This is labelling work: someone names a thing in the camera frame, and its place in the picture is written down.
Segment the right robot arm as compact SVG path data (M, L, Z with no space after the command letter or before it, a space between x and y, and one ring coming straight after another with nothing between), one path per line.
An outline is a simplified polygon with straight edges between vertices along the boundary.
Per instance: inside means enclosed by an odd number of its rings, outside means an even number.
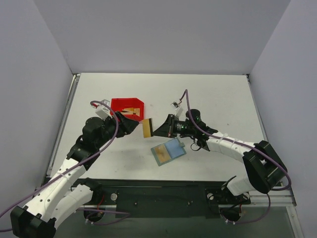
M185 120L169 114L160 127L151 131L151 135L189 137L200 149L218 152L242 163L246 174L242 177L233 176L225 182L221 190L221 197L227 203L232 203L239 195L253 190L263 194L276 191L275 186L287 176L284 163L269 142L244 142L222 134L207 126L197 109L187 111Z

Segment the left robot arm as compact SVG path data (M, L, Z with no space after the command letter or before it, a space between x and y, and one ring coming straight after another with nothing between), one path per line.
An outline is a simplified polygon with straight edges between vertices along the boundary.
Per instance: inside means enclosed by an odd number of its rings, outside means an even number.
M71 147L55 175L23 207L10 213L12 232L19 238L52 238L57 228L79 207L102 198L100 184L85 182L69 192L73 184L90 168L100 155L100 148L115 138L131 134L139 122L116 112L106 119L86 120L82 135Z

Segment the gold card with magnetic stripe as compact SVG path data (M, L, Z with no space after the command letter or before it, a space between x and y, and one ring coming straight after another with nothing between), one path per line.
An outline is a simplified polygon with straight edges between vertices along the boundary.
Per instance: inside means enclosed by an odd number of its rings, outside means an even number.
M150 138L153 136L153 120L152 118L142 120L143 137Z

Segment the gold VIP card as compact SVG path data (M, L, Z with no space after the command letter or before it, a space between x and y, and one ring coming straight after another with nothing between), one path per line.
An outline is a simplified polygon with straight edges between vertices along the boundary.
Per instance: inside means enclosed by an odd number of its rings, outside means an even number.
M165 145L159 145L154 148L155 157L159 166L168 163L171 160L171 156Z

